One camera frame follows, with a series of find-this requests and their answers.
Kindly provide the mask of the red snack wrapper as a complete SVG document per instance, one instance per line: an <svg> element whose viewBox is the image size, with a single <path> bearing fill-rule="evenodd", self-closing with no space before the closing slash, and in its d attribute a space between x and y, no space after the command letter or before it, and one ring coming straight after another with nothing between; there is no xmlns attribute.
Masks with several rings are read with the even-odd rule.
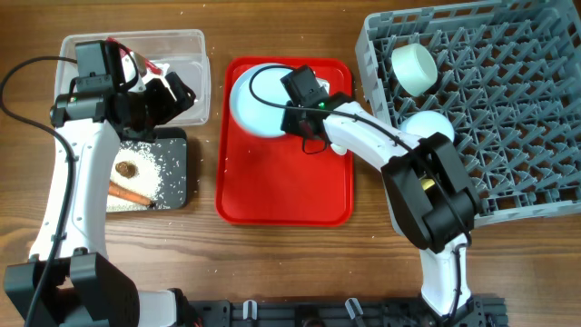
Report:
<svg viewBox="0 0 581 327"><path fill-rule="evenodd" d="M141 54L136 53L130 48L123 48L122 46L120 46L120 54L122 55L122 58L125 58L126 56L130 55L134 59L134 61L137 63L140 76L145 76L147 73L157 75L163 74L162 68L158 67L149 59L145 58Z"/></svg>

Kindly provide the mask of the brown food scrap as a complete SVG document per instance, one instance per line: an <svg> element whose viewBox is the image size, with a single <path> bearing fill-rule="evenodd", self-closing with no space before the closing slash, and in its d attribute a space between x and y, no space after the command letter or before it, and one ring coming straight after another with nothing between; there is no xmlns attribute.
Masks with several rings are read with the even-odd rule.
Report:
<svg viewBox="0 0 581 327"><path fill-rule="evenodd" d="M114 168L119 175L127 179L131 179L137 175L137 166L131 162L119 162Z"/></svg>

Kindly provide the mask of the orange carrot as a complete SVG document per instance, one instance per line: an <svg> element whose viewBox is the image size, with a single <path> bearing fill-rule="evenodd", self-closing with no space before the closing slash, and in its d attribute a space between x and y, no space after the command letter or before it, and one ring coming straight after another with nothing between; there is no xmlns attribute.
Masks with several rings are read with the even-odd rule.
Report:
<svg viewBox="0 0 581 327"><path fill-rule="evenodd" d="M125 189L117 183L109 182L108 194L131 203L137 203L146 207L154 205L154 201L143 195Z"/></svg>

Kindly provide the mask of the light blue bowl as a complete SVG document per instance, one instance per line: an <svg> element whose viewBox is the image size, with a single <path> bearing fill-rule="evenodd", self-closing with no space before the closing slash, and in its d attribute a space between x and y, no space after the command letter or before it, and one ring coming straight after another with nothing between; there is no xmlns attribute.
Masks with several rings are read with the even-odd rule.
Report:
<svg viewBox="0 0 581 327"><path fill-rule="evenodd" d="M454 142L455 139L452 123L445 115L434 111L422 111L413 114L399 126L399 130L424 138L440 133L444 134L451 142Z"/></svg>

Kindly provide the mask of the green bowl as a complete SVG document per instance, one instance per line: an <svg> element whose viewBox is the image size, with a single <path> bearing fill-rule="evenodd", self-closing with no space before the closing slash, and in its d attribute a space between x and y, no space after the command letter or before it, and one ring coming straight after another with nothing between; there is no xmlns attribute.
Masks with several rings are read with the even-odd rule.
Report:
<svg viewBox="0 0 581 327"><path fill-rule="evenodd" d="M412 96L420 96L438 80L438 68L428 49L421 44L396 48L391 54L396 79Z"/></svg>

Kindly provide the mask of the white plastic spoon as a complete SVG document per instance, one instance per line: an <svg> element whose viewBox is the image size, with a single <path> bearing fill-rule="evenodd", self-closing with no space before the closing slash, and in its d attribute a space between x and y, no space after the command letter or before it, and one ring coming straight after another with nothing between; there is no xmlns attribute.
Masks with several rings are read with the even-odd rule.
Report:
<svg viewBox="0 0 581 327"><path fill-rule="evenodd" d="M337 155L345 155L348 151L344 146L338 144L331 144L330 147Z"/></svg>

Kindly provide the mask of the yellow cup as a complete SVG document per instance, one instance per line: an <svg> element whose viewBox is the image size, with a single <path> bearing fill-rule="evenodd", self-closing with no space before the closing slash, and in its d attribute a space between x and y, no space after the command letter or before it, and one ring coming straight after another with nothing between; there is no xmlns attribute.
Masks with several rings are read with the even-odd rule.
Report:
<svg viewBox="0 0 581 327"><path fill-rule="evenodd" d="M424 191L427 191L428 189L430 189L431 187L433 187L436 183L433 179L430 178L422 178L420 180L420 184L422 186L422 189Z"/></svg>

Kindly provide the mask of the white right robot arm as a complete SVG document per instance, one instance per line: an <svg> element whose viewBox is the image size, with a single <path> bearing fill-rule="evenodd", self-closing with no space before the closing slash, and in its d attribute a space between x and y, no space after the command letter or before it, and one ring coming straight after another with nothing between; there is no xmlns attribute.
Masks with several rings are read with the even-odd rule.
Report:
<svg viewBox="0 0 581 327"><path fill-rule="evenodd" d="M281 130L341 146L376 168L392 228L419 249L423 302L448 325L467 314L471 292L466 254L481 205L447 136L406 134L368 114L344 93L311 107L289 105Z"/></svg>

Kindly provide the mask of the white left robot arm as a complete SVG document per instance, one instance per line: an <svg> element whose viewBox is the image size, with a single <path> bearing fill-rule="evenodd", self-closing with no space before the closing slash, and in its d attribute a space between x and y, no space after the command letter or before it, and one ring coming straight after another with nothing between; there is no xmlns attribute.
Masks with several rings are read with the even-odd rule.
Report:
<svg viewBox="0 0 581 327"><path fill-rule="evenodd" d="M76 77L51 114L57 142L53 189L64 199L45 213L39 247L9 266L5 291L27 326L200 326L179 289L140 292L106 257L109 174L122 139L151 142L153 128L191 107L194 91L175 73L137 81Z"/></svg>

